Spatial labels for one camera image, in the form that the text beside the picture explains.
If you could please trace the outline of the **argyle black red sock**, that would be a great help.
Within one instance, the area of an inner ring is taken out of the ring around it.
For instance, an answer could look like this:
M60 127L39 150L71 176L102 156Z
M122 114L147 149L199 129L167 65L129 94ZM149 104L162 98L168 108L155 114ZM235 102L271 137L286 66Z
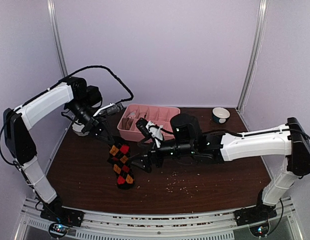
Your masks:
M122 190L129 190L135 184L134 174L131 168L131 149L126 140L120 136L113 136L114 143L109 145L108 163L117 178L117 187Z

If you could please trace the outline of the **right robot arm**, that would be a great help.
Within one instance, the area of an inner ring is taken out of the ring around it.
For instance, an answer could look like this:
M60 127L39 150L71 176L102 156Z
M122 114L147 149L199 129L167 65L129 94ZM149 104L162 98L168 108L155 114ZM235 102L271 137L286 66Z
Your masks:
M165 140L161 137L162 127L145 118L137 120L136 127L144 140L152 142L146 145L146 153L131 158L134 165L150 172L152 165L160 168L167 158L191 157L197 162L215 164L247 157L285 157L280 171L259 192L256 205L235 212L238 219L247 215L256 221L263 220L297 179L310 174L310 136L294 117L274 128L241 133L228 130L203 132L198 119L186 113L174 116L170 125L174 138Z

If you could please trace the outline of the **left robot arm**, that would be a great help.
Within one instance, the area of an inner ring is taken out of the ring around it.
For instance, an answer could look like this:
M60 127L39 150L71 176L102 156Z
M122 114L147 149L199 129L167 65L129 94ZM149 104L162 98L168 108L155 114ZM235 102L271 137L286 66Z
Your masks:
M60 80L51 88L28 100L15 109L4 111L4 125L0 136L5 137L5 144L14 160L8 162L16 167L28 181L30 187L44 204L47 214L56 222L62 222L67 212L62 207L62 200L49 183L38 163L36 145L30 135L30 130L41 119L64 106L75 116L83 127L81 133L89 134L109 145L115 143L106 121L107 110L115 104L96 108L102 101L102 95L97 86L87 85L85 79L71 77Z

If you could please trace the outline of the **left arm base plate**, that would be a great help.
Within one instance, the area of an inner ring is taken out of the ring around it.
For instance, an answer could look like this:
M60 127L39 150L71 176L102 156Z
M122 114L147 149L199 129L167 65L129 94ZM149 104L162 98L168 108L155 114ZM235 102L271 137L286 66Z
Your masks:
M44 208L40 217L51 221L48 226L48 233L55 239L66 236L72 227L80 227L84 218L84 213L80 210L62 208L61 214L56 214L51 210Z

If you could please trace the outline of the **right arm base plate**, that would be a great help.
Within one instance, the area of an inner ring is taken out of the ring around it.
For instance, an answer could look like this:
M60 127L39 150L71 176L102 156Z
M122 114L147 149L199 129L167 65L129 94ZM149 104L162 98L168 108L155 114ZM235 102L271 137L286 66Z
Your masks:
M266 237L270 233L269 219L277 216L274 207L248 207L234 211L237 226L249 226L250 233L257 238Z

